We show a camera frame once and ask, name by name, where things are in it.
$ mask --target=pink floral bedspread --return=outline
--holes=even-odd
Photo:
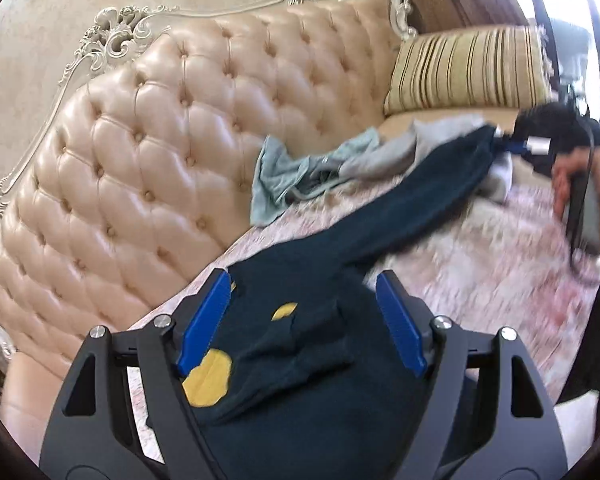
[[[183,291],[131,328],[171,313],[194,294],[216,267],[228,267],[262,249],[328,228],[400,182],[352,182],[309,202],[293,205],[266,228],[253,228],[211,263]],[[504,205],[473,198],[462,214],[415,246],[389,254],[366,277],[393,269],[406,290],[436,314],[462,327],[495,333],[514,327],[538,365],[551,397],[557,399],[584,332],[595,287],[571,275],[563,227],[552,216],[552,190],[514,186]],[[596,273],[584,261],[588,276]],[[137,368],[128,371],[134,415],[144,453],[162,460],[146,424],[146,403]]]

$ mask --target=striped pillow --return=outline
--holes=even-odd
[[[552,100],[540,31],[481,27],[402,43],[384,113],[422,108],[528,108]]]

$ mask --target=light blue cloth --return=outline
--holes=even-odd
[[[294,160],[280,140],[268,136],[253,175],[251,225],[267,226],[282,215],[291,202],[309,200],[346,182],[348,178],[338,176],[342,163],[379,145],[378,131],[369,128],[332,152]]]

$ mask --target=ornate white carved frame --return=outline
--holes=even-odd
[[[80,45],[74,52],[74,59],[64,69],[62,79],[59,81],[58,94],[48,119],[29,144],[16,167],[0,179],[0,220],[16,189],[16,184],[29,167],[42,140],[51,130],[58,110],[88,80],[134,60],[161,33],[183,20],[235,14],[285,2],[288,5],[297,5],[316,1],[326,0],[261,0],[218,12],[197,12],[178,7],[158,7],[151,10],[148,7],[135,6],[123,7],[120,10],[112,7],[101,10],[96,15],[94,25],[88,28],[80,40]],[[409,0],[391,0],[389,19],[395,33],[404,40],[417,34],[416,30],[407,24],[407,16],[410,12]],[[0,334],[0,348],[3,349],[4,357],[8,361],[13,353],[13,345],[6,333]]]

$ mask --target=human hand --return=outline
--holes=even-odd
[[[554,187],[554,214],[562,219],[564,208],[571,194],[571,175],[586,171],[589,164],[589,149],[576,148],[568,155],[558,155],[552,167],[552,186]]]

